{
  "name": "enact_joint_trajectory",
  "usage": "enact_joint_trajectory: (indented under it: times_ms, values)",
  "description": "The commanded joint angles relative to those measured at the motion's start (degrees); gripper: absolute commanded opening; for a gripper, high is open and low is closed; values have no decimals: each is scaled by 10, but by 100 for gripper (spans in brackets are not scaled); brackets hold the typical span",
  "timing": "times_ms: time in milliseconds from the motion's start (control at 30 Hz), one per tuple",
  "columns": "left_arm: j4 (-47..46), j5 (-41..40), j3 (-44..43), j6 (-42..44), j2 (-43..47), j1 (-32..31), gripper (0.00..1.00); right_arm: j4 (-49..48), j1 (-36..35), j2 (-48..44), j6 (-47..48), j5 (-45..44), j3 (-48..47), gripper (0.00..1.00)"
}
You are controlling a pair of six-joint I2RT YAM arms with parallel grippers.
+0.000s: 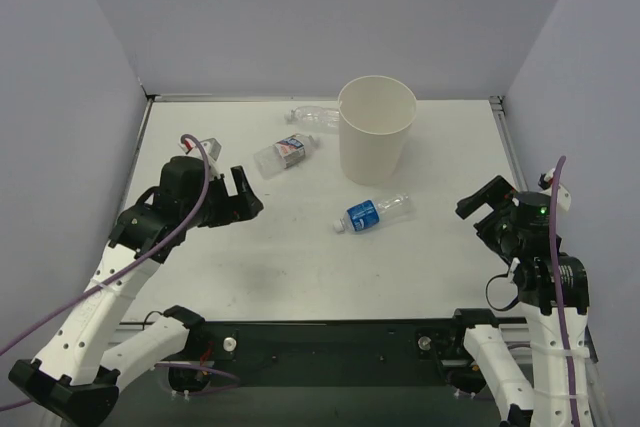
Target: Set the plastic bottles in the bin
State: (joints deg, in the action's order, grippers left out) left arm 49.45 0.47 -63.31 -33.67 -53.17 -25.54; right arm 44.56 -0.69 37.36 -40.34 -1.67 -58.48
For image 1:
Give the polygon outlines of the red white label bottle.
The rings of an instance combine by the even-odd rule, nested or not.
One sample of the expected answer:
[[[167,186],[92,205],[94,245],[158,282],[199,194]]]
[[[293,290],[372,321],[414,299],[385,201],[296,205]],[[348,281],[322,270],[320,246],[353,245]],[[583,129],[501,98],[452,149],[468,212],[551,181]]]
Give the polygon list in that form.
[[[296,133],[263,148],[254,161],[261,176],[271,179],[311,157],[320,145],[318,137]]]

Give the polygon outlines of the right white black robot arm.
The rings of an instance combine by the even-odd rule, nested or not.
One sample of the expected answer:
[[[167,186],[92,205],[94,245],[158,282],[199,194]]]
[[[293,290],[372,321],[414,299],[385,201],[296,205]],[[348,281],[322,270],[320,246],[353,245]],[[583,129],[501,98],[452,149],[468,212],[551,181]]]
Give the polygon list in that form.
[[[466,219],[487,205],[475,223],[478,238],[508,269],[517,288],[513,305],[529,331],[533,377],[527,379],[500,330],[473,323],[462,344],[482,374],[504,426],[591,426],[586,364],[590,306],[586,269],[564,253],[557,234],[557,211],[568,209],[570,194],[542,176],[540,191],[519,191],[496,176],[461,199],[457,215]]]

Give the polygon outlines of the blue label plastic bottle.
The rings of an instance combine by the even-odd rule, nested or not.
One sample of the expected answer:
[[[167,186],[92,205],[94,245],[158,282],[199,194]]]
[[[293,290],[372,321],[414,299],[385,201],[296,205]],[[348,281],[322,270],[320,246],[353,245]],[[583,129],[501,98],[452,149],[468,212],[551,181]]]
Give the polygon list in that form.
[[[413,213],[413,202],[406,193],[368,199],[346,209],[333,222],[333,230],[338,234],[362,233],[405,220]]]

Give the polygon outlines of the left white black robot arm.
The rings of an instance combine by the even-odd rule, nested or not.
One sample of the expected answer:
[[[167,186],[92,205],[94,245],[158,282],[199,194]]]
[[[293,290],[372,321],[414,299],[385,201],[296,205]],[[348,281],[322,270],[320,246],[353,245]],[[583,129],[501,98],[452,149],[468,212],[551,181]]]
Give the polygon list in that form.
[[[33,359],[20,359],[8,378],[31,401],[72,426],[99,426],[120,393],[164,358],[193,358],[204,349],[205,320],[181,306],[118,347],[109,342],[145,283],[182,244],[192,228],[215,228],[254,219],[264,206],[245,171],[231,169],[229,194],[211,162],[176,156],[158,185],[148,188],[118,217],[80,302]]]

